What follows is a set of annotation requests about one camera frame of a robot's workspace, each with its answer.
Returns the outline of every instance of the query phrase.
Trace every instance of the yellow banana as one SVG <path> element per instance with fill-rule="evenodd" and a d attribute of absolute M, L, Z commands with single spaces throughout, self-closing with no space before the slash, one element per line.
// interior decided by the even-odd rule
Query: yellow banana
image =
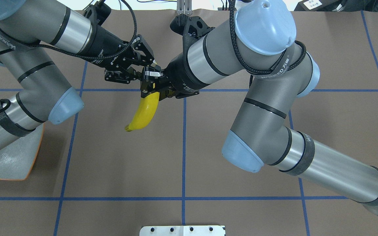
<path fill-rule="evenodd" d="M 125 127 L 125 130 L 127 132 L 145 128 L 150 123 L 157 110 L 159 95 L 159 92 L 154 92 L 146 96 L 145 98 L 141 98 L 141 100 L 139 101 L 138 110 L 136 111 L 134 118 L 132 118 L 132 121 L 129 123 L 129 125 Z"/>

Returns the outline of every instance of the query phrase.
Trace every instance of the banana tip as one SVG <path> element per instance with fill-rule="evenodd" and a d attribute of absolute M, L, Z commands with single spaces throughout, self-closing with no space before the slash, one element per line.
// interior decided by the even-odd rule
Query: banana tip
<path fill-rule="evenodd" d="M 132 131 L 132 129 L 129 128 L 129 125 L 125 126 L 125 130 L 126 130 L 126 132 L 131 132 Z"/>

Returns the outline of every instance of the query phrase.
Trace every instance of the metal bracket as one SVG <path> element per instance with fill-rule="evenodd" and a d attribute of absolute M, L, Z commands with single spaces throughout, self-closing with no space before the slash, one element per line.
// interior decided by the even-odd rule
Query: metal bracket
<path fill-rule="evenodd" d="M 192 0 L 177 0 L 177 15 L 192 15 Z"/>
<path fill-rule="evenodd" d="M 146 226 L 139 236 L 225 236 L 225 226 Z"/>

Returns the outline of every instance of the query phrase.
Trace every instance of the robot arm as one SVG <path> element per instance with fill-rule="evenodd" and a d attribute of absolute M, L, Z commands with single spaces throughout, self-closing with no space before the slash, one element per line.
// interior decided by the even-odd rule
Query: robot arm
<path fill-rule="evenodd" d="M 188 21 L 198 21 L 201 31 L 204 28 L 203 21 L 197 18 Z M 180 94 L 196 94 L 201 88 L 246 68 L 233 50 L 231 30 L 226 21 L 199 40 L 194 39 L 195 43 L 186 47 L 187 52 L 188 33 L 183 33 L 183 54 L 163 70 L 175 90 Z M 299 60 L 303 50 L 294 43 L 294 20 L 284 3 L 256 0 L 241 8 L 235 16 L 235 32 L 240 56 L 248 67 L 268 70 L 270 74 L 255 74 L 222 148 L 223 156 L 250 172 L 258 172 L 264 164 L 275 166 L 281 172 L 308 179 L 362 203 L 378 215 L 378 168 L 283 125 L 294 100 L 308 94 L 319 79 L 319 68 L 310 54 Z M 282 54 L 289 50 L 292 56 L 284 57 Z M 284 68 L 286 61 L 290 66 L 299 64 L 281 73 L 272 70 L 278 66 Z"/>
<path fill-rule="evenodd" d="M 131 43 L 101 27 L 110 11 L 104 0 L 90 5 L 84 16 L 56 0 L 0 1 L 0 52 L 8 51 L 0 55 L 0 65 L 24 88 L 0 113 L 0 149 L 45 121 L 60 124 L 84 106 L 40 41 L 105 68 L 106 81 L 141 79 L 131 65 L 159 69 L 153 51 L 136 35 L 136 22 Z"/>

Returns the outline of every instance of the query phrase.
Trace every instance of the white metal plate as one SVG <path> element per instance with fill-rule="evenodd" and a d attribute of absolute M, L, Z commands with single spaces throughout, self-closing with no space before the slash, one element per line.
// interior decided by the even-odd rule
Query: white metal plate
<path fill-rule="evenodd" d="M 139 236 L 225 236 L 225 226 L 145 226 Z"/>

